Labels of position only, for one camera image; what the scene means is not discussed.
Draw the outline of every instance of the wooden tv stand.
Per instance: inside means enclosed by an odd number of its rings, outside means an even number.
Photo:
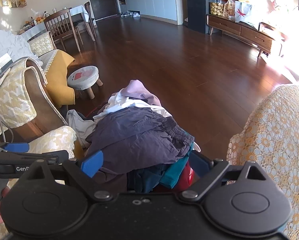
[[[258,58],[261,57],[263,51],[269,54],[280,55],[282,50],[281,41],[274,40],[267,34],[256,30],[246,23],[236,23],[234,20],[222,16],[208,14],[207,24],[211,27],[209,35],[212,35],[213,29],[216,28],[251,46],[257,47],[260,50]]]

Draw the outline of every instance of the drawer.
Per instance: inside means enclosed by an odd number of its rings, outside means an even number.
[[[244,26],[242,26],[241,36],[248,39],[249,41],[252,41],[256,45],[267,49],[268,52],[270,52],[272,47],[274,45],[276,46],[277,43],[275,40],[269,38],[268,36]]]
[[[236,35],[241,34],[241,25],[236,24],[234,22],[228,21],[226,19],[222,19],[219,17],[208,16],[208,25],[211,27],[215,27],[220,30],[224,30]]]

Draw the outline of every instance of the chair backrest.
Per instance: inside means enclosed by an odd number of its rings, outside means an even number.
[[[69,9],[63,9],[46,17],[44,24],[46,29],[51,32],[53,39],[67,36],[74,30]]]
[[[92,18],[92,14],[91,14],[91,3],[87,2],[84,4],[85,10],[88,12],[88,15],[90,16],[90,19]]]
[[[292,214],[284,233],[299,239],[299,85],[275,88],[228,145],[232,165],[256,161],[285,193]]]

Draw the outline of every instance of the teal shirt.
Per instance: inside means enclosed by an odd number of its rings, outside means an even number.
[[[170,189],[174,188],[174,186],[178,182],[180,174],[182,173],[182,171],[183,171],[183,169],[184,169],[184,167],[185,167],[185,165],[188,161],[189,154],[193,150],[193,145],[194,145],[194,143],[192,143],[190,145],[187,154],[183,158],[181,158],[177,162],[173,163],[165,171],[165,173],[163,174],[163,176],[159,180],[160,184],[162,184],[166,188],[170,188]]]

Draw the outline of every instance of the small stool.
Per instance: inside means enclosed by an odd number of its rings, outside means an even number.
[[[99,79],[98,69],[95,66],[80,68],[67,78],[69,87],[75,90],[86,90],[91,99],[95,97],[91,88],[95,83],[99,87],[103,85],[103,82]]]

